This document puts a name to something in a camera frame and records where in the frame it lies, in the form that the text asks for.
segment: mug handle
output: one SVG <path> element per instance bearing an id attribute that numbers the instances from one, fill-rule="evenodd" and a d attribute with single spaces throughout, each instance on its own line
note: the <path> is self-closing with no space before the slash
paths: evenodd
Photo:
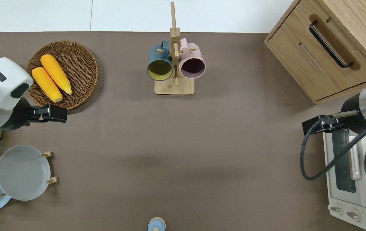
<path id="1" fill-rule="evenodd" d="M 180 43 L 182 44 L 182 50 L 183 50 L 184 56 L 186 58 L 190 57 L 189 45 L 187 44 L 186 38 L 182 38 L 180 40 Z"/>
<path id="2" fill-rule="evenodd" d="M 161 54 L 161 58 L 166 59 L 169 55 L 169 41 L 163 40 L 161 43 L 161 48 L 163 49 L 163 54 Z"/>

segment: round woven tray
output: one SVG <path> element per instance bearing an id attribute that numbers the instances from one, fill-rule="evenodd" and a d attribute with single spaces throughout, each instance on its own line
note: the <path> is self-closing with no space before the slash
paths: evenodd
<path id="1" fill-rule="evenodd" d="M 68 95 L 61 90 L 63 100 L 54 103 L 43 93 L 36 81 L 33 81 L 28 90 L 30 98 L 39 106 L 54 104 L 67 110 L 85 102 L 92 94 L 98 81 L 98 64 L 93 54 L 86 47 L 74 41 L 53 42 L 37 51 L 30 59 L 26 72 L 32 78 L 32 70 L 35 67 L 42 67 L 40 58 L 45 54 L 50 54 L 56 58 L 69 79 L 72 94 Z"/>

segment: white toaster oven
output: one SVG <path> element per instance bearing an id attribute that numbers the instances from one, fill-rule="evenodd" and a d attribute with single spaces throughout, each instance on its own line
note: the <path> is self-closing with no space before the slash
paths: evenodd
<path id="1" fill-rule="evenodd" d="M 356 135 L 349 130 L 323 133 L 326 164 Z M 330 214 L 366 230 L 365 151 L 366 136 L 330 169 L 327 188 Z"/>

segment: yellow corn cob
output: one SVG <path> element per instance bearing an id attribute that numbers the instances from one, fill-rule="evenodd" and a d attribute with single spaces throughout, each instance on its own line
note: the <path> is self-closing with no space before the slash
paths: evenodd
<path id="1" fill-rule="evenodd" d="M 60 87 L 60 89 L 65 91 L 67 94 L 71 95 L 72 88 L 70 87 L 70 82 L 56 59 L 52 55 L 43 55 L 40 58 L 40 62 L 50 77 L 54 80 L 56 85 L 58 85 L 58 87 Z"/>
<path id="2" fill-rule="evenodd" d="M 32 76 L 38 83 L 43 92 L 55 103 L 62 101 L 62 93 L 60 93 L 56 84 L 53 82 L 49 74 L 43 67 L 36 67 L 32 70 Z"/>

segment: dark teal mug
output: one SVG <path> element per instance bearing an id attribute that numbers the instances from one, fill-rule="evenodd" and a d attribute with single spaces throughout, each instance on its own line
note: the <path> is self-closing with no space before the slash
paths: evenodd
<path id="1" fill-rule="evenodd" d="M 164 81 L 173 73 L 171 55 L 169 54 L 169 41 L 163 40 L 161 45 L 152 47 L 149 51 L 147 74 L 156 81 Z"/>

